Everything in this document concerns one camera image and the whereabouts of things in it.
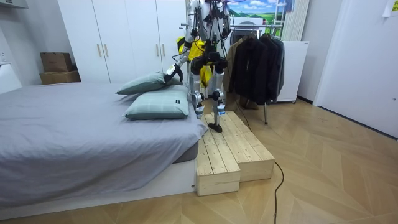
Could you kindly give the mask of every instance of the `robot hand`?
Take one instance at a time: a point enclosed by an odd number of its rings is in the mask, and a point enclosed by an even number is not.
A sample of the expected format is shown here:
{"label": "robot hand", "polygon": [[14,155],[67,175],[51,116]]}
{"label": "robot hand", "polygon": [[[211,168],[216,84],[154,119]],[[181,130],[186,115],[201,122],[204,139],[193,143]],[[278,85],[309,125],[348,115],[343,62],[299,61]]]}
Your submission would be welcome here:
{"label": "robot hand", "polygon": [[169,82],[169,81],[173,78],[173,76],[174,76],[176,73],[177,73],[177,74],[179,75],[179,77],[180,77],[180,82],[182,82],[182,80],[183,80],[183,74],[182,74],[182,71],[181,71],[181,67],[178,66],[176,63],[175,63],[174,65],[170,66],[169,69],[167,69],[166,75],[164,76],[164,81],[165,81],[166,83]]}

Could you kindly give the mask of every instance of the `wooden step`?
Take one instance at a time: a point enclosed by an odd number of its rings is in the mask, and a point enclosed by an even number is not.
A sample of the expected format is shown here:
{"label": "wooden step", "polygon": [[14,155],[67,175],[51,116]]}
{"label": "wooden step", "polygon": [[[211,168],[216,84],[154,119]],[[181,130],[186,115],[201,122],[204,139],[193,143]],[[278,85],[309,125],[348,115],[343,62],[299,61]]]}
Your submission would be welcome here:
{"label": "wooden step", "polygon": [[[213,115],[204,115],[205,124]],[[239,182],[271,178],[274,156],[233,112],[221,116],[222,133],[209,128],[199,141],[198,195],[237,191]]]}
{"label": "wooden step", "polygon": [[233,111],[221,116],[223,136],[241,169],[241,182],[271,178],[275,158]]}
{"label": "wooden step", "polygon": [[[202,116],[203,123],[211,121]],[[199,140],[197,156],[198,196],[234,192],[239,189],[241,170],[222,136],[209,129]]]}

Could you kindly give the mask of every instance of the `light green pillow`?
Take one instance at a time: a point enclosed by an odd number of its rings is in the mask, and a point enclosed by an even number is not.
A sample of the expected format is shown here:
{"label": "light green pillow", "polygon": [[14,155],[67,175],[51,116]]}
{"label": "light green pillow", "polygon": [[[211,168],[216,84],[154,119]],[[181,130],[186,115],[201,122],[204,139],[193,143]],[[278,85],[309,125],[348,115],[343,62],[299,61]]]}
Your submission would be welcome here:
{"label": "light green pillow", "polygon": [[182,85],[180,77],[175,75],[169,82],[164,81],[162,72],[153,72],[124,84],[116,93],[119,95],[131,95],[158,90],[166,85]]}
{"label": "light green pillow", "polygon": [[143,93],[126,110],[124,116],[132,119],[169,119],[188,116],[188,88],[172,85]]}

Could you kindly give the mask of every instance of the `clothing rack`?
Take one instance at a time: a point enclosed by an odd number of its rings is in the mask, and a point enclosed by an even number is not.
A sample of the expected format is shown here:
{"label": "clothing rack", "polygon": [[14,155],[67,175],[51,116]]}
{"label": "clothing rack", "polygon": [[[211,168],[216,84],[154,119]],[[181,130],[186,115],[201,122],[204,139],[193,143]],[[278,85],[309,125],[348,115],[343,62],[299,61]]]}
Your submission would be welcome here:
{"label": "clothing rack", "polygon": [[[187,23],[181,23],[182,27],[188,28]],[[230,25],[232,27],[231,30],[236,30],[236,31],[247,31],[247,32],[257,32],[257,37],[259,38],[260,36],[260,30],[256,28],[272,28],[272,33],[276,33],[276,29],[281,29],[283,28],[283,25],[274,25],[274,24],[269,24],[269,25],[256,25],[256,24],[233,24]],[[267,103],[264,104],[264,123],[268,125],[268,115],[267,115]]]}

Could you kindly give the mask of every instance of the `robot leg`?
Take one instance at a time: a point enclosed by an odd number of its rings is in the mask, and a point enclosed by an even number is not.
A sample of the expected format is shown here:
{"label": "robot leg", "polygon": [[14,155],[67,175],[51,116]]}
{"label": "robot leg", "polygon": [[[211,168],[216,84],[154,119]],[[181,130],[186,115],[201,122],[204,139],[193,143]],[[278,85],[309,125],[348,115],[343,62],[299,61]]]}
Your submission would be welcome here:
{"label": "robot leg", "polygon": [[200,93],[200,70],[203,67],[203,57],[196,57],[191,62],[191,71],[189,73],[189,85],[192,93],[192,105],[197,114],[197,118],[200,119],[203,116],[203,110],[205,106],[202,105],[202,101],[205,99],[203,94]]}
{"label": "robot leg", "polygon": [[222,58],[219,63],[216,64],[214,76],[213,76],[213,112],[214,112],[214,124],[209,124],[209,128],[214,129],[218,133],[223,132],[223,128],[220,126],[220,116],[225,114],[224,104],[224,93],[221,91],[221,85],[223,83],[224,68],[228,65],[228,62]]}

